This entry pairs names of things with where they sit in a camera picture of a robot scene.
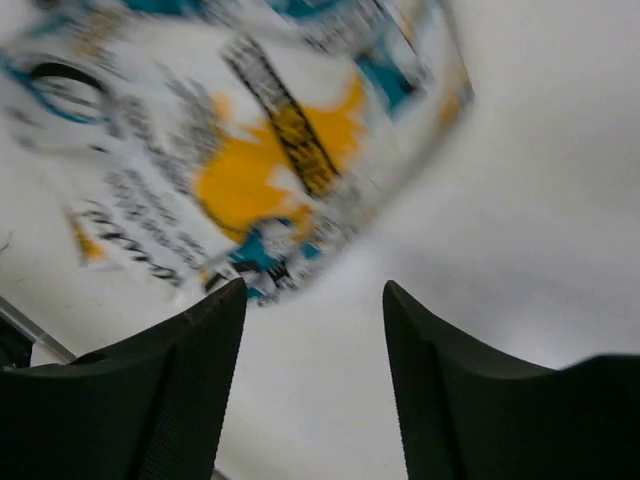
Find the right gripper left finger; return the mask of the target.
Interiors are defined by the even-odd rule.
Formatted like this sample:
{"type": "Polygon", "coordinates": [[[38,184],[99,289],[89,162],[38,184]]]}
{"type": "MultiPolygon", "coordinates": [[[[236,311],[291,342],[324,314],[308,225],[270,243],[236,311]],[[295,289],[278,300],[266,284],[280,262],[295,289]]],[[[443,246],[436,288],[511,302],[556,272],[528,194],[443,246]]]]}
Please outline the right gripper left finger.
{"type": "Polygon", "coordinates": [[[1,327],[5,479],[208,479],[247,304],[236,279],[189,309],[67,364],[31,364],[1,327]]]}

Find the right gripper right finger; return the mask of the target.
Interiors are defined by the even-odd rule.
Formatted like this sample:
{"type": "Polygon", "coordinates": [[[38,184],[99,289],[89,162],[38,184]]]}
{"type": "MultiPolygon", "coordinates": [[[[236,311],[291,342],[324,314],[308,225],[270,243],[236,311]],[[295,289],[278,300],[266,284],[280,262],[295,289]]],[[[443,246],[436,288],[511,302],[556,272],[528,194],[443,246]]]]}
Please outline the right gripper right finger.
{"type": "Polygon", "coordinates": [[[411,479],[635,479],[639,359],[554,370],[502,352],[383,290],[389,366],[411,479]]]}

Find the printed white teal yellow shorts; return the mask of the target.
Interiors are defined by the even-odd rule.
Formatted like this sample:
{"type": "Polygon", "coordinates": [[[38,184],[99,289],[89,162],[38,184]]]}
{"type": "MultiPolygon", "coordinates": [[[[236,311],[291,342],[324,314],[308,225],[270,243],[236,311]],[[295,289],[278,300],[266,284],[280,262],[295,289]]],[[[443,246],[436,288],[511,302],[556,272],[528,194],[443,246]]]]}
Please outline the printed white teal yellow shorts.
{"type": "Polygon", "coordinates": [[[269,305],[473,97],[441,1],[69,1],[1,45],[1,115],[83,263],[269,305]]]}

